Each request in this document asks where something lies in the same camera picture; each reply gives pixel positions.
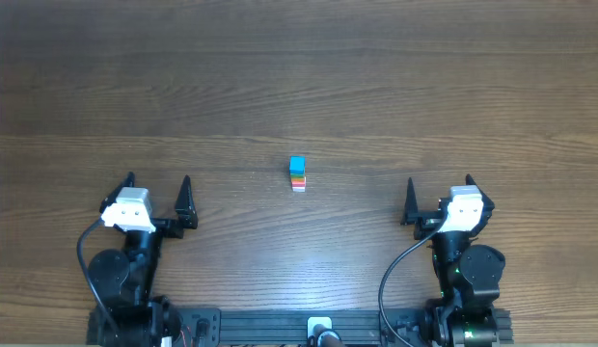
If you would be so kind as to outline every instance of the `stacked blocks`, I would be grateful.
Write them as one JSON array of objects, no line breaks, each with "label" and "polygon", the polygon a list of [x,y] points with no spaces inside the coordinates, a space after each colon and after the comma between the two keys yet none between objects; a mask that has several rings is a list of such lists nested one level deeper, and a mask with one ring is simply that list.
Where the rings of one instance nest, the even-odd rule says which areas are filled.
[{"label": "stacked blocks", "polygon": [[306,191],[306,158],[290,157],[290,183],[293,192]]}]

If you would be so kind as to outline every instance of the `black cable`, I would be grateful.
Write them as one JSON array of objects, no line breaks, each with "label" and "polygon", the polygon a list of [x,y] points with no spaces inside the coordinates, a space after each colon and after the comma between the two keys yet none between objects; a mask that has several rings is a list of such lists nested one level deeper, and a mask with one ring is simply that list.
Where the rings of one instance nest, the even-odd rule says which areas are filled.
[{"label": "black cable", "polygon": [[95,290],[94,283],[91,281],[91,277],[89,276],[89,271],[87,270],[87,264],[85,264],[85,259],[83,258],[83,242],[85,242],[85,239],[87,238],[87,236],[89,236],[89,234],[92,231],[94,231],[97,227],[99,227],[99,225],[101,225],[101,224],[103,224],[103,221],[101,219],[98,219],[93,224],[91,224],[85,231],[83,231],[83,233],[78,238],[78,243],[76,244],[76,255],[78,256],[78,262],[80,263],[80,267],[83,270],[83,275],[85,275],[85,280],[87,280],[87,284],[91,288],[92,293],[94,293],[94,297],[95,297],[95,300],[97,301],[97,306],[99,307],[99,310],[102,311],[104,318],[110,325],[113,332],[115,332],[115,338],[118,339],[120,344],[122,345],[121,339],[119,338],[119,326],[117,325],[117,322],[115,322],[113,317],[110,315],[110,313],[108,313],[108,309],[106,308],[106,306],[102,303],[101,299],[99,298],[99,295],[97,294],[97,290]]},{"label": "black cable", "polygon": [[415,347],[415,346],[413,346],[410,342],[408,342],[406,339],[404,339],[402,336],[400,336],[397,333],[397,331],[394,329],[394,327],[392,327],[392,324],[389,323],[389,319],[387,319],[387,315],[385,314],[385,305],[383,305],[383,293],[385,292],[385,284],[387,283],[387,279],[389,278],[389,275],[394,270],[395,265],[397,265],[397,263],[399,263],[410,252],[421,247],[421,245],[423,245],[425,242],[427,242],[429,239],[431,239],[434,235],[436,235],[436,233],[439,231],[439,229],[440,229],[439,227],[436,227],[432,232],[430,232],[427,236],[425,236],[420,242],[416,243],[411,248],[409,248],[408,250],[406,250],[402,254],[400,254],[394,260],[394,262],[391,265],[389,265],[389,269],[387,269],[387,271],[385,272],[385,276],[383,276],[383,279],[380,281],[380,287],[378,288],[378,310],[380,311],[380,315],[383,317],[383,321],[387,325],[387,328],[389,328],[389,330],[395,335],[395,337],[399,338],[399,340],[404,342],[404,344],[408,347]]}]

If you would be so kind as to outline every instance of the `brown wood surface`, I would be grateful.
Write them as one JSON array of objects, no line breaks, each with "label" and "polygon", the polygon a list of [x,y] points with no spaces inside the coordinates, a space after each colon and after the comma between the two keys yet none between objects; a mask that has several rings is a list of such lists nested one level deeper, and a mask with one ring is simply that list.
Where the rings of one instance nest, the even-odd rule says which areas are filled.
[{"label": "brown wood surface", "polygon": [[[166,216],[192,176],[155,292],[232,309],[376,309],[407,177],[434,208],[472,173],[516,340],[598,342],[598,0],[0,0],[0,342],[84,342],[76,240],[128,171]],[[439,295],[429,257],[386,306]]]}]

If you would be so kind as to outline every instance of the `wooden tabletop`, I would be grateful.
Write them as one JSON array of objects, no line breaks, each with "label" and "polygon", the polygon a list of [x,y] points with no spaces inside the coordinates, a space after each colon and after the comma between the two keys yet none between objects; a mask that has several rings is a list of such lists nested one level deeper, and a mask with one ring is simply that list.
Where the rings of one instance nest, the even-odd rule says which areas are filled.
[{"label": "wooden tabletop", "polygon": [[[376,309],[407,178],[470,173],[516,340],[598,342],[598,0],[0,0],[0,342],[84,342],[76,240],[128,171],[156,216],[192,177],[154,291],[222,309]],[[385,305],[439,295],[421,249]]]}]

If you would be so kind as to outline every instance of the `blue block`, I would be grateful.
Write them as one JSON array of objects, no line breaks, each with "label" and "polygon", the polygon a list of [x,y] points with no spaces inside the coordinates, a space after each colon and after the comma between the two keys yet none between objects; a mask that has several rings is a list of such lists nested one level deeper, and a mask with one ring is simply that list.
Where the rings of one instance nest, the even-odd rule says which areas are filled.
[{"label": "blue block", "polygon": [[305,157],[290,157],[290,173],[304,174],[306,172]]}]

